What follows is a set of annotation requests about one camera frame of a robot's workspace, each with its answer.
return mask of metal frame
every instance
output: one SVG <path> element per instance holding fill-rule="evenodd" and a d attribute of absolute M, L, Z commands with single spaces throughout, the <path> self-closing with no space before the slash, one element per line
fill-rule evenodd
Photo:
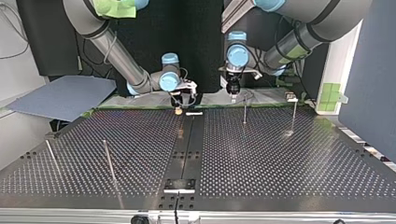
<path fill-rule="evenodd" d="M 54 220 L 67 223 L 128 223 L 135 215 L 148 216 L 151 224 L 175 223 L 175 216 L 178 217 L 179 221 L 187 221 L 188 224 L 240 223 L 241 221 L 271 221 L 272 223 L 300 223 L 310 221 L 315 223 L 329 223 L 334 222 L 338 218 L 344 221 L 353 221 L 354 223 L 396 222 L 396 201 L 391 198 L 378 198 L 374 200 L 327 198 L 325 200 L 326 204 L 323 205 L 324 203 L 320 198 L 316 200 L 299 197 L 291 199 L 221 199 L 215 197 L 211 199 L 201 196 L 199 186 L 201 184 L 201 165 L 204 154 L 203 139 L 205 135 L 205 122 L 208 122 L 208 120 L 205 120 L 205 113 L 208 110 L 216 109 L 203 110 L 203 116 L 184 116 L 182 129 L 178 133 L 173 154 L 167 165 L 167 171 L 161 184 L 161 188 L 163 188 L 167 179 L 195 179 L 196 191 L 193 194 L 163 194 L 153 197 L 148 201 L 139 197 L 122 198 L 123 205 L 121 205 L 120 198 L 116 196 L 108 198 L 69 197 L 62 198 L 58 202 L 56 199 L 53 200 L 53 198 L 42 201 L 42 197 L 35 197 L 33 195 L 24 197 L 3 197 L 3 195 L 0 200 L 0 207 L 3 207 L 0 208 L 0 223 L 31 223 Z M 233 110 L 243 111 L 244 108 L 233 108 Z M 83 120 L 80 119 L 74 122 L 68 129 L 62 131 L 60 137 L 70 132 L 71 129 L 78 126 Z M 331 130 L 333 136 L 341 138 L 351 148 L 359 148 L 354 153 L 360 155 L 361 160 L 370 163 L 381 175 L 385 175 L 388 180 L 396 183 L 396 174 L 386 165 L 375 157 L 372 157 L 368 151 L 364 150 L 362 146 L 350 139 L 335 126 L 332 126 Z M 33 152 L 39 152 L 41 150 L 47 150 L 44 143 L 31 150 L 31 156 L 34 156 Z M 13 172 L 16 167 L 22 164 L 24 164 L 23 160 L 14 161 L 6 169 L 0 171 L 0 176 L 8 172 Z M 322 211 L 349 212 L 323 213 Z"/>

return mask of black backdrop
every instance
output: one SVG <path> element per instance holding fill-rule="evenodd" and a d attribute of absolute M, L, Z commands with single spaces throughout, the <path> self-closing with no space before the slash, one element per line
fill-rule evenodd
<path fill-rule="evenodd" d="M 106 77 L 109 66 L 96 64 L 103 55 L 90 41 L 84 44 L 81 36 L 75 35 L 65 16 L 63 0 L 17 2 L 41 76 Z M 164 53 L 175 52 L 199 92 L 216 92 L 218 68 L 223 61 L 222 10 L 222 0 L 150 0 L 136 19 L 122 19 L 119 25 L 112 22 L 112 28 L 118 30 L 125 48 L 150 73 L 161 70 Z M 78 56 L 83 71 L 78 71 Z"/>

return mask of white cable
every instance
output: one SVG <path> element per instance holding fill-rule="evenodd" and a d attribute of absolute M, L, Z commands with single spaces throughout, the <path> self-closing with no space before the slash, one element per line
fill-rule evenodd
<path fill-rule="evenodd" d="M 108 58 L 108 55 L 110 55 L 111 50 L 113 50 L 114 45 L 116 45 L 117 39 L 118 39 L 118 38 L 117 38 L 117 31 L 116 31 L 116 33 L 114 33 L 114 40 L 113 40 L 113 42 L 111 43 L 111 45 L 109 46 L 108 51 L 107 51 L 107 53 L 106 53 L 106 55 L 105 55 L 105 58 L 103 59 L 103 63 L 104 63 L 104 64 L 111 64 L 111 63 L 109 63 L 109 62 L 107 61 L 107 58 Z"/>
<path fill-rule="evenodd" d="M 186 75 L 184 76 L 184 80 L 186 80 L 187 79 L 187 76 L 189 75 L 189 70 L 187 70 L 186 68 L 184 68 L 184 67 L 180 67 L 180 70 L 183 70 L 185 73 L 186 73 Z"/>
<path fill-rule="evenodd" d="M 0 2 L 0 7 L 8 8 L 12 12 L 12 14 L 14 14 L 14 16 L 17 18 L 18 23 L 20 25 L 20 28 L 21 28 L 20 31 L 17 29 L 17 27 L 15 27 L 14 23 L 12 23 L 12 21 L 9 19 L 6 12 L 2 8 L 0 8 L 0 12 L 2 13 L 3 17 L 6 19 L 6 22 L 9 23 L 9 25 L 12 27 L 12 29 L 27 43 L 26 48 L 22 52 L 14 54 L 14 55 L 6 56 L 6 57 L 0 57 L 0 60 L 3 60 L 3 59 L 14 58 L 14 57 L 22 55 L 24 52 L 26 52 L 29 49 L 29 42 L 27 40 L 26 33 L 23 30 L 22 20 L 21 20 L 21 17 L 19 16 L 18 12 L 13 7 L 11 7 L 9 4 L 7 4 L 5 2 Z"/>

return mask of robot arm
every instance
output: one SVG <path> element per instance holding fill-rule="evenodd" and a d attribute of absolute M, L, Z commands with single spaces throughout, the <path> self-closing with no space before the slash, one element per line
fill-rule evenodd
<path fill-rule="evenodd" d="M 235 45 L 235 34 L 228 35 L 227 79 L 239 77 L 259 66 L 259 71 L 279 76 L 286 64 L 300 60 L 322 43 L 329 43 L 346 35 L 364 17 L 373 0 L 233 0 L 223 13 L 222 32 L 227 31 L 253 7 L 276 12 L 299 22 L 298 26 L 269 51 L 256 54 L 244 45 L 246 34 Z"/>
<path fill-rule="evenodd" d="M 136 0 L 136 9 L 147 6 L 149 0 Z M 109 28 L 109 20 L 99 17 L 92 0 L 64 0 L 67 17 L 84 38 L 104 54 L 109 62 L 125 77 L 131 94 L 143 94 L 151 91 L 176 91 L 190 89 L 195 97 L 196 84 L 180 77 L 178 57 L 174 53 L 163 55 L 163 70 L 149 74 L 140 67 L 131 54 Z"/>

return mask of metal rod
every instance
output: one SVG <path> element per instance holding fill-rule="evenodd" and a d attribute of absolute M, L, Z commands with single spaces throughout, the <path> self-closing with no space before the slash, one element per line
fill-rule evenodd
<path fill-rule="evenodd" d="M 291 122 L 291 131 L 294 133 L 294 121 L 296 120 L 296 113 L 297 113 L 297 104 L 298 101 L 294 103 L 294 110 L 293 110 L 293 121 Z"/>
<path fill-rule="evenodd" d="M 52 157 L 53 160 L 56 160 L 55 154 L 53 154 L 52 147 L 51 147 L 51 145 L 50 145 L 50 141 L 49 141 L 49 140 L 46 140 L 46 143 L 47 143 L 47 147 L 48 147 L 48 149 L 49 149 L 50 156 Z"/>
<path fill-rule="evenodd" d="M 244 111 L 244 124 L 247 123 L 247 112 L 248 112 L 248 97 L 245 94 L 245 111 Z"/>
<path fill-rule="evenodd" d="M 111 161 L 110 151 L 108 150 L 108 145 L 107 145 L 107 140 L 103 140 L 103 146 L 105 148 L 107 161 L 108 161 L 108 166 L 110 167 L 111 175 L 113 176 L 113 180 L 116 181 L 117 179 L 116 179 L 116 175 L 114 174 L 113 162 Z"/>

